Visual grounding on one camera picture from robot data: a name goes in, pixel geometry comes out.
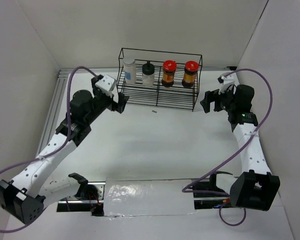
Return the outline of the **silver lid blue label jar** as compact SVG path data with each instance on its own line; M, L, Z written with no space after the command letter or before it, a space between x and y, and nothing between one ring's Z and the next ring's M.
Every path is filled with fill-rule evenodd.
M123 58L124 77L127 84L135 84L136 76L136 60L131 57Z

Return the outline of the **red lid sauce jar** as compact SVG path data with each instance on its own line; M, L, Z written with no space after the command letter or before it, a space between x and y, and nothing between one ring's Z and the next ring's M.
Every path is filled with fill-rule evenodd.
M174 84L175 72L177 69L177 64L173 60L166 60L162 65L162 80L161 83L164 87L169 88Z
M190 89L195 83L198 74L199 64L196 61L190 60L185 63L182 85L184 88Z

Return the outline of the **black cap spice bottle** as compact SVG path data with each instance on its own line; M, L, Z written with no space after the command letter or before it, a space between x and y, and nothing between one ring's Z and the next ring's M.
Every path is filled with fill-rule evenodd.
M155 66L147 61L142 66L142 84L146 87L151 87L155 82Z

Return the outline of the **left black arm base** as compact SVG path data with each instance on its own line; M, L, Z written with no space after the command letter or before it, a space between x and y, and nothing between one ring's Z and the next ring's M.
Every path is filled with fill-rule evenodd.
M78 173L71 173L68 176L79 183L79 188L75 195L61 199L57 203L56 211L58 213L85 212L94 217L103 217L106 183L89 182Z

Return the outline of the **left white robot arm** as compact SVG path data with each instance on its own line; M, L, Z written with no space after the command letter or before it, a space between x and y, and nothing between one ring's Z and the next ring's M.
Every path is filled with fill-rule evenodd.
M21 173L10 181L0 181L0 206L25 225L33 223L49 205L66 197L87 197L88 180L78 173L45 184L58 165L71 154L91 132L91 124L106 109L122 113L128 97L113 90L117 81L108 75L91 79L92 91L78 90L67 103L65 119L47 146Z

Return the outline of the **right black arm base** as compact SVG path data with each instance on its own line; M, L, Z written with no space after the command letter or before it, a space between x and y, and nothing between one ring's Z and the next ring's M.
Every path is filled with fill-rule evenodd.
M229 196L216 185L217 174L225 173L217 171L196 185L190 187L193 190L193 203L195 210L218 209L227 201Z

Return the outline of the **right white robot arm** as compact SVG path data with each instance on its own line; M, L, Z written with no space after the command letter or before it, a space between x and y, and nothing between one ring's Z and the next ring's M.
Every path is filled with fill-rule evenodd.
M221 90L206 91L200 102L205 113L226 111L238 147L241 174L216 171L209 177L208 190L213 196L229 195L231 206L268 211L280 187L280 179L271 173L263 153L256 115L251 112L255 90L248 85L229 85Z

